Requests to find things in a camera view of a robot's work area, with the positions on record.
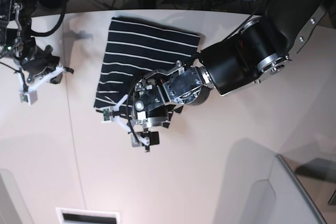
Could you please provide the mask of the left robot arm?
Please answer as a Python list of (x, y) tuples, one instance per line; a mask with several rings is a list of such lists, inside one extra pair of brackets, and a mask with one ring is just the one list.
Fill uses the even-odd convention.
[(263, 0), (260, 16), (250, 15), (223, 40), (192, 61), (155, 69), (136, 79), (127, 98), (134, 147), (160, 142), (153, 127), (169, 122), (169, 111), (204, 103), (212, 90), (224, 96), (280, 72), (308, 42), (330, 0)]

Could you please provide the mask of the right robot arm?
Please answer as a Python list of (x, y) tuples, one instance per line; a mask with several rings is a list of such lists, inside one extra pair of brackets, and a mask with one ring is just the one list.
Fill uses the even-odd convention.
[[(1, 58), (12, 58), (19, 71), (32, 76), (54, 72), (60, 58), (52, 55), (51, 46), (41, 49), (37, 37), (48, 37), (58, 30), (65, 17), (69, 0), (1, 0)], [(56, 24), (49, 31), (32, 29), (32, 16), (41, 5), (47, 10), (60, 10)]]

